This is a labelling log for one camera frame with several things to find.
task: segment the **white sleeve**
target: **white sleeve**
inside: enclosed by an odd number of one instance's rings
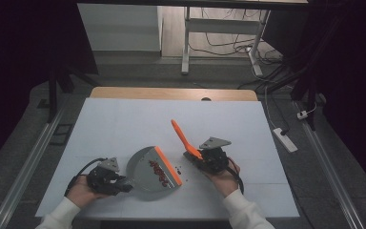
[[[274,228],[262,215],[255,202],[250,202],[236,190],[223,200],[230,214],[233,229],[272,229]]]
[[[80,211],[72,201],[63,198],[55,210],[44,216],[43,222],[36,229],[71,229],[73,218]]]

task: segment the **white device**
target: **white device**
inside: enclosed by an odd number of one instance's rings
[[[298,148],[296,148],[293,142],[286,135],[282,135],[281,132],[281,128],[276,128],[273,130],[275,136],[278,138],[278,140],[280,140],[289,153],[297,151]]]
[[[297,113],[296,116],[298,117],[299,120],[304,119],[308,116],[308,113],[306,111]]]

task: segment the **orange handle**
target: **orange handle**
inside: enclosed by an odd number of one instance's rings
[[[201,156],[200,152],[198,152],[197,149],[195,149],[194,146],[192,146],[189,143],[189,141],[186,139],[186,137],[184,136],[182,130],[179,127],[179,125],[177,125],[177,122],[172,119],[171,123],[172,123],[173,128],[176,131],[177,135],[179,136],[180,140],[183,142],[184,148],[186,148],[186,150],[190,154],[196,156],[199,159],[203,159],[203,156]]]

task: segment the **wooden table edge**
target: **wooden table edge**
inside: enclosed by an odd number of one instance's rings
[[[166,99],[211,101],[257,101],[251,90],[96,87],[91,98]]]

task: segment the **table surface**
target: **table surface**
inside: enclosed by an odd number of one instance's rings
[[[203,97],[213,102],[200,101]],[[130,194],[98,200],[79,216],[140,220],[226,218],[220,201],[215,201],[221,196],[182,156],[184,148],[173,131],[171,118],[176,119],[192,145],[200,145],[210,135],[233,142],[224,148],[230,156],[248,165],[241,170],[247,190],[245,197],[257,201],[266,216],[299,216],[263,108],[254,92],[106,87],[95,88],[85,101],[36,216],[51,211],[61,200],[61,194],[55,190],[67,185],[74,171],[98,155],[112,157],[116,152],[123,171],[120,173],[125,173],[134,152],[156,144],[171,164],[182,171],[180,178],[184,184],[180,188],[162,197],[133,190]]]
[[[215,89],[97,87],[91,91],[91,97],[171,100],[201,100],[206,97],[215,101],[257,101],[254,91]]]

